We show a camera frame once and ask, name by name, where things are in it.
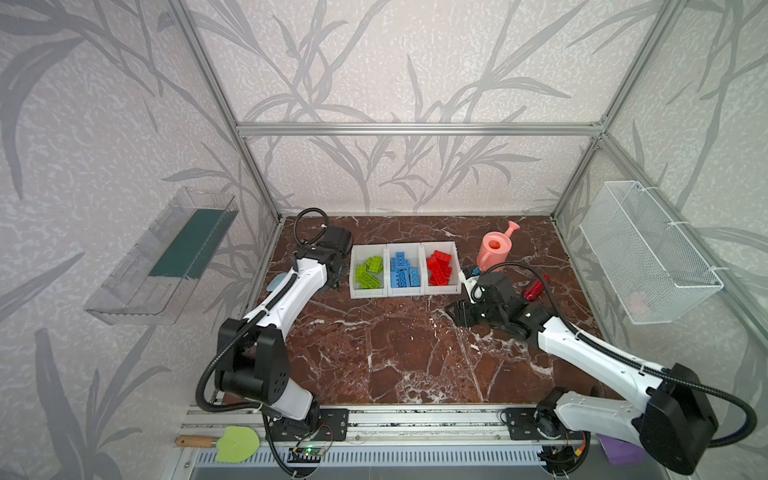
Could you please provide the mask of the red lego brick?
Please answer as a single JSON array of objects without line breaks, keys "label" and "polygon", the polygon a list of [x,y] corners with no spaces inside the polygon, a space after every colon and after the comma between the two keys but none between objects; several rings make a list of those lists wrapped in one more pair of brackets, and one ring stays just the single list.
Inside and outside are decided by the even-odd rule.
[{"label": "red lego brick", "polygon": [[437,275],[435,272],[432,272],[429,277],[429,285],[430,286],[447,286],[450,284],[450,278],[445,277],[442,274]]},{"label": "red lego brick", "polygon": [[452,260],[452,256],[441,252],[439,250],[435,250],[432,254],[432,258],[437,261],[441,266],[449,266]]},{"label": "red lego brick", "polygon": [[432,257],[429,257],[427,259],[427,267],[429,271],[435,272],[437,275],[442,274],[445,277],[451,276],[452,268],[449,266],[441,266],[437,261],[435,261]]}]

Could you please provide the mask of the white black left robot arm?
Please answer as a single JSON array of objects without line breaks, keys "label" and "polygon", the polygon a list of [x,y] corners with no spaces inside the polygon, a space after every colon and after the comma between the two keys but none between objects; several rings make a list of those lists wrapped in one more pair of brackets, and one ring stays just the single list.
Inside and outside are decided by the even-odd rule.
[{"label": "white black left robot arm", "polygon": [[296,435],[321,428],[315,396],[290,378],[286,338],[312,297],[340,286],[348,273],[353,238],[333,226],[322,209],[309,213],[322,218],[321,231],[311,239],[294,236],[297,250],[291,268],[278,286],[241,319],[228,319],[219,328],[217,352],[203,370],[195,390],[197,406],[209,413],[257,409],[266,422],[282,424]]}]

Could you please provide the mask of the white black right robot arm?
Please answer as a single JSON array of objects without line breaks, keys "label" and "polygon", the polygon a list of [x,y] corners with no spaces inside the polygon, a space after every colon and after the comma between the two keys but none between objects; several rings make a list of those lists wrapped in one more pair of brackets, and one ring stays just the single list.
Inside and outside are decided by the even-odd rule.
[{"label": "white black right robot arm", "polygon": [[487,324],[558,357],[618,394],[618,399],[553,389],[532,421],[539,434],[557,439],[583,432],[641,447],[659,464],[690,475],[708,449],[748,438],[758,425],[751,405],[704,385],[691,369],[643,360],[563,318],[557,302],[528,302],[504,273],[505,263],[486,271],[464,270],[458,278],[466,298],[449,306],[460,327]]}]

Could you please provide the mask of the white right sorting bin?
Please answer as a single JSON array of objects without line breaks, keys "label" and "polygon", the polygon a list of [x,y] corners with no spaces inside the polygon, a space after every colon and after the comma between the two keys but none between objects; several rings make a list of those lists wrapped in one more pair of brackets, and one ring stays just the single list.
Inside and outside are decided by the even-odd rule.
[{"label": "white right sorting bin", "polygon": [[458,295],[462,284],[456,244],[451,241],[422,242],[419,260],[425,295]]}]

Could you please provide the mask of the pink toy watering can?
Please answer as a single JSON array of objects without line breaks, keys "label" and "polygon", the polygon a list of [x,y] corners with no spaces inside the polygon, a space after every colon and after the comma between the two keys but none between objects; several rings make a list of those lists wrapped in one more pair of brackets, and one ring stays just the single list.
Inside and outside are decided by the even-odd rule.
[{"label": "pink toy watering can", "polygon": [[509,221],[505,231],[492,231],[485,234],[476,257],[476,264],[481,272],[504,263],[512,249],[512,234],[520,229],[516,222]]}]

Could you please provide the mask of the light blue toy trowel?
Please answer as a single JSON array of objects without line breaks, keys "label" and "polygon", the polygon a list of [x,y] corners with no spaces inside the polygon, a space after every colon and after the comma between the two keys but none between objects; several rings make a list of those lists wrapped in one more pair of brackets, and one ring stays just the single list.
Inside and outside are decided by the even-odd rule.
[{"label": "light blue toy trowel", "polygon": [[270,281],[270,283],[269,283],[269,284],[267,285],[267,287],[266,287],[266,290],[267,290],[268,292],[274,292],[274,291],[276,291],[276,290],[279,290],[279,289],[280,289],[280,287],[281,287],[281,285],[283,284],[283,282],[286,280],[286,278],[287,278],[287,277],[288,277],[288,273],[287,273],[287,272],[281,272],[281,273],[279,273],[278,275],[276,275],[276,276],[275,276],[275,277],[274,277],[274,278],[273,278],[273,279]]}]

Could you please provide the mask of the white middle sorting bin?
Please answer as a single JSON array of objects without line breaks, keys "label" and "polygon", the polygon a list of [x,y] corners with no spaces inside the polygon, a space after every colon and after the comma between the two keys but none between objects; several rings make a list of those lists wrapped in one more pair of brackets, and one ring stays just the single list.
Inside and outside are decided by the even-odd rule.
[{"label": "white middle sorting bin", "polygon": [[418,243],[394,243],[386,246],[385,277],[390,297],[423,294],[421,250]]}]

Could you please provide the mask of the red handled tool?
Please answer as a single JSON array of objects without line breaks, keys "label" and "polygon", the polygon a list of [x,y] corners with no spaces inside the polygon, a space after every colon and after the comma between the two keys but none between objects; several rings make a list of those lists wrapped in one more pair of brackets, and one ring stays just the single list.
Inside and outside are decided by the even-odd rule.
[{"label": "red handled tool", "polygon": [[547,275],[544,276],[545,281],[542,282],[540,279],[536,278],[532,280],[522,291],[522,297],[527,302],[533,302],[536,301],[542,294],[545,293],[545,283],[549,282],[549,277]]}]

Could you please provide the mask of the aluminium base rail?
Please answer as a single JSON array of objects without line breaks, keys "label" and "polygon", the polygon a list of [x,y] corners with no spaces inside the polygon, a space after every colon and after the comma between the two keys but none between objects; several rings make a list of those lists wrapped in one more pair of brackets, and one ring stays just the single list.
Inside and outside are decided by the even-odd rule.
[{"label": "aluminium base rail", "polygon": [[582,433],[547,438],[535,428],[532,404],[345,405],[343,420],[331,422],[334,448],[411,445],[579,446]]}]

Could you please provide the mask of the clear wall shelf green mat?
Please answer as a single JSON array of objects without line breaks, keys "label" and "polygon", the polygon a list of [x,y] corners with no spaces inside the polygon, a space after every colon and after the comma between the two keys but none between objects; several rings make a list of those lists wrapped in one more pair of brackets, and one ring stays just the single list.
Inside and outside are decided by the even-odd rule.
[{"label": "clear wall shelf green mat", "polygon": [[108,325],[174,324],[238,213],[232,194],[180,188],[84,310]]}]

